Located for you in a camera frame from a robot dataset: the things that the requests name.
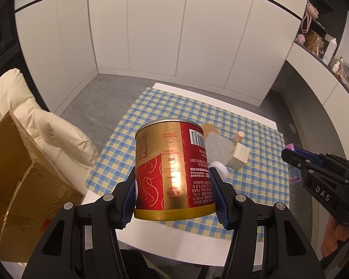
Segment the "silver can rim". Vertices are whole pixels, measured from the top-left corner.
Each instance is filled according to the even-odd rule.
[[[204,135],[204,131],[203,131],[202,127],[201,127],[199,124],[193,122],[192,120],[167,117],[167,118],[165,118],[165,119],[157,119],[157,120],[153,120],[153,121],[151,121],[151,122],[148,122],[148,123],[144,124],[142,127],[140,127],[140,128],[137,130],[137,132],[136,132],[134,138],[137,137],[137,134],[138,134],[142,129],[145,129],[146,127],[149,127],[149,126],[154,125],[154,124],[166,123],[166,122],[180,122],[180,123],[188,123],[188,124],[194,125],[194,126],[198,127],[198,128],[202,131],[202,134]]]

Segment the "white table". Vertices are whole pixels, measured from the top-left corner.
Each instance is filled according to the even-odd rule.
[[[156,83],[153,88],[223,108],[277,130],[275,122],[231,104],[160,83]],[[89,190],[82,204],[95,202],[98,198],[97,194]],[[231,242],[230,240],[202,236],[134,217],[124,230],[116,230],[116,235],[118,240],[152,254],[178,261],[214,266],[224,266]],[[262,254],[263,242],[257,242],[254,265],[262,264]]]

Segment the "gray floor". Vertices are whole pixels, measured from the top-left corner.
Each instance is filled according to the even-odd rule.
[[[79,127],[101,151],[129,107],[146,87],[152,87],[156,82],[130,76],[99,74],[77,95],[61,117]],[[172,83],[165,84],[213,97],[266,117],[276,122],[286,144],[294,143],[301,146],[300,138],[294,135],[289,127],[293,120],[278,92],[271,90],[261,106],[256,107],[220,94]],[[300,183],[290,185],[290,210],[310,240],[312,201]]]

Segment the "can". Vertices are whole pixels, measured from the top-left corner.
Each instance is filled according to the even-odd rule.
[[[136,218],[182,220],[216,211],[203,135],[186,119],[155,120],[137,130]]]

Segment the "can label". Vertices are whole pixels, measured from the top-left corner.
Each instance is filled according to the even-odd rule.
[[[195,208],[213,203],[201,129],[185,122],[149,125],[136,136],[136,207]]]

